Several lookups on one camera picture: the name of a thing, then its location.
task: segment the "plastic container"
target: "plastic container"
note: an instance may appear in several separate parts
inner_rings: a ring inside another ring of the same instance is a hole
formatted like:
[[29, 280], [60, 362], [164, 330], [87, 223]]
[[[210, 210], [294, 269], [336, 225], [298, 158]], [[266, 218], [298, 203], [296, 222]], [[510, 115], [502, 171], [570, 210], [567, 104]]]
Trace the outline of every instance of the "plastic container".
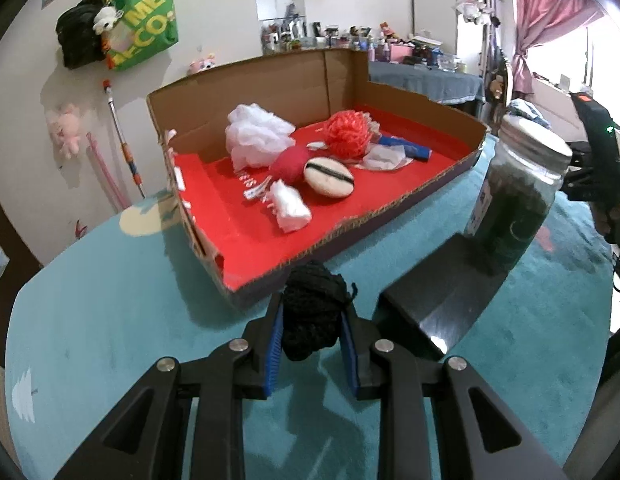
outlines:
[[512, 270], [554, 203], [572, 158], [556, 134], [506, 115], [495, 155], [466, 226], [497, 268]]
[[437, 57], [437, 65], [441, 70], [446, 72], [454, 72], [456, 70], [456, 60], [450, 54], [439, 54]]

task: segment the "pink stick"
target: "pink stick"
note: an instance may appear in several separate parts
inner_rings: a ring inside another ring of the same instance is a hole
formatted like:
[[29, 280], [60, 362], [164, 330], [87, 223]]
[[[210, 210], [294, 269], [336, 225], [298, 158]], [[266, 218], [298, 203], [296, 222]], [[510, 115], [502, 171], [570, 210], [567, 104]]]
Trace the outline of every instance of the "pink stick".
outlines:
[[123, 195], [121, 190], [118, 188], [118, 186], [114, 182], [114, 179], [112, 178], [112, 174], [110, 174], [109, 170], [107, 169], [106, 161], [103, 160], [103, 157], [101, 156], [98, 150], [98, 146], [96, 145], [96, 140], [94, 140], [94, 137], [89, 132], [88, 132], [87, 137], [88, 137], [88, 143], [90, 144], [90, 149], [92, 150], [94, 158], [96, 158], [96, 161], [98, 162], [98, 166], [101, 169], [101, 173], [103, 173], [103, 176], [106, 178], [107, 185], [112, 191], [112, 195], [116, 198], [116, 201], [118, 202], [119, 207], [122, 210], [128, 208], [132, 204], [130, 203], [129, 199], [126, 198], [125, 195]]

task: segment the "black backpack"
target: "black backpack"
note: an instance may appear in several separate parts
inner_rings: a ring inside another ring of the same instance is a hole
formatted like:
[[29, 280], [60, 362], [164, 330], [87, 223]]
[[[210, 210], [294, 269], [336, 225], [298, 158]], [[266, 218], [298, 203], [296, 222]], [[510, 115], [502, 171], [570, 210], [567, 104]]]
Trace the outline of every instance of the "black backpack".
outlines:
[[101, 49], [101, 37], [92, 28], [94, 17], [103, 6], [103, 0], [81, 0], [77, 6], [62, 13], [56, 22], [63, 64], [67, 68], [106, 59]]

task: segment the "black stripe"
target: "black stripe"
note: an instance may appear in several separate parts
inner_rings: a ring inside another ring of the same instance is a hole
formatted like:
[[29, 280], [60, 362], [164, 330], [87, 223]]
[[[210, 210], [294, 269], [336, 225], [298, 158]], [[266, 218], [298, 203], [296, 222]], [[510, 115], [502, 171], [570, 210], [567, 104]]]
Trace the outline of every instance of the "black stripe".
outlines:
[[321, 166], [320, 164], [308, 162], [305, 167], [310, 168], [311, 170], [320, 171], [323, 174], [333, 176], [338, 180], [342, 180], [343, 182], [354, 185], [354, 179], [352, 177], [344, 175], [343, 173], [339, 173], [338, 171], [331, 170], [330, 168], [326, 168], [325, 166]]

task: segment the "pink plush toy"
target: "pink plush toy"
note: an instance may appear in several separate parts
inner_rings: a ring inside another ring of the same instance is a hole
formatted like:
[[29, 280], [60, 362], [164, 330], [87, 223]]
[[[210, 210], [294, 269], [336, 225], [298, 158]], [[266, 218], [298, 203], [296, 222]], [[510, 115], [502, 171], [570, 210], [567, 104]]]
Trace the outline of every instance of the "pink plush toy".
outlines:
[[50, 136], [54, 143], [61, 147], [61, 155], [65, 158], [78, 155], [78, 133], [81, 131], [78, 107], [68, 104], [58, 111], [48, 112], [46, 118]]
[[199, 72], [203, 72], [203, 70], [208, 70], [216, 66], [215, 55], [210, 54], [207, 57], [203, 57], [202, 59], [197, 59], [190, 63], [190, 67], [187, 69], [187, 75], [198, 74]]

